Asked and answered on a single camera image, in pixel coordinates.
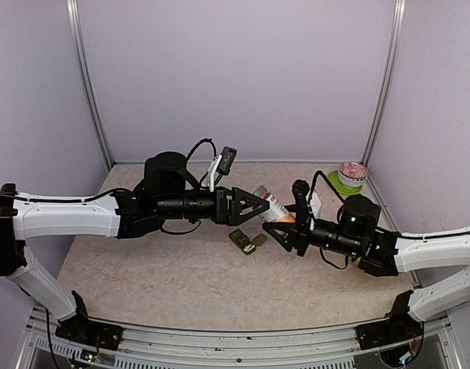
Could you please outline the orange grey-capped supplement bottle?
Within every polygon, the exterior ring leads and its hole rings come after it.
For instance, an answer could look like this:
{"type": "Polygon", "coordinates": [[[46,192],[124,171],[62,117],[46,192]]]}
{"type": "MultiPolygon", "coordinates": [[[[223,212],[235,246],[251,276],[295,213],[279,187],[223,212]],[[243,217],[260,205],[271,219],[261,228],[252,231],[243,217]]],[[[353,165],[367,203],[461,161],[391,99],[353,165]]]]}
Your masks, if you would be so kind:
{"type": "Polygon", "coordinates": [[[269,203],[269,208],[260,214],[260,218],[267,223],[283,222],[294,223],[296,219],[278,200],[276,195],[269,191],[263,185],[259,186],[254,192],[257,197],[266,200],[269,203]]]}

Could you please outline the green weekly pill organizer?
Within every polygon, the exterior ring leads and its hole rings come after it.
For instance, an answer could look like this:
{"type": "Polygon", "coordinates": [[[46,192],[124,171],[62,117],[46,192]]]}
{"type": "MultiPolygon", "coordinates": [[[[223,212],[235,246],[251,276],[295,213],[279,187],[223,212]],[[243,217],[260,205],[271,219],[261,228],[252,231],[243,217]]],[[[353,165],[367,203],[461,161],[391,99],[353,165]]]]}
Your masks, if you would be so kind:
{"type": "Polygon", "coordinates": [[[250,239],[239,228],[229,233],[229,239],[245,254],[252,254],[258,247],[267,241],[265,234],[258,234],[250,239]]]}

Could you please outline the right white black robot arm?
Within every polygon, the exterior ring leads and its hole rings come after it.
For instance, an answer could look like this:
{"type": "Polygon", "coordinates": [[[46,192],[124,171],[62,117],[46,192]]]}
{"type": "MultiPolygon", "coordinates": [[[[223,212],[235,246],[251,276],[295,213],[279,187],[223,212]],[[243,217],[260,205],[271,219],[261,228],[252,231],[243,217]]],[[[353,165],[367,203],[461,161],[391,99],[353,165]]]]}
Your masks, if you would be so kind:
{"type": "Polygon", "coordinates": [[[382,335],[398,341],[429,318],[470,301],[470,227],[450,232],[401,234],[378,226],[381,208],[367,197],[346,198],[335,222],[316,218],[307,202],[290,206],[294,222],[263,224],[263,230],[287,251],[303,256],[308,247],[355,261],[374,277],[395,277],[420,269],[459,266],[461,270],[426,288],[398,295],[382,324],[382,335]]]}

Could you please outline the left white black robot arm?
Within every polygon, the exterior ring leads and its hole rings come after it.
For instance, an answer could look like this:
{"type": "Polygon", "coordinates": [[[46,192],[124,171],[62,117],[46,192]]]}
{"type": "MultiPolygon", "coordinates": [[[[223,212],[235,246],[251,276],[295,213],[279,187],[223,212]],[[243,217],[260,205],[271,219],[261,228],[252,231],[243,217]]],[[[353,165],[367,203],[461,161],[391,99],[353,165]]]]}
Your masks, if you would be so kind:
{"type": "Polygon", "coordinates": [[[0,277],[17,284],[48,309],[79,341],[97,333],[84,302],[63,288],[36,260],[26,241],[47,236],[92,235],[141,238],[162,231],[167,220],[238,226],[269,208],[268,201],[240,188],[225,188],[217,179],[228,175],[236,156],[225,148],[207,173],[207,187],[188,171],[185,155],[166,151],[146,160],[144,177],[132,190],[115,188],[90,198],[51,198],[19,192],[15,184],[0,190],[0,277]]]}

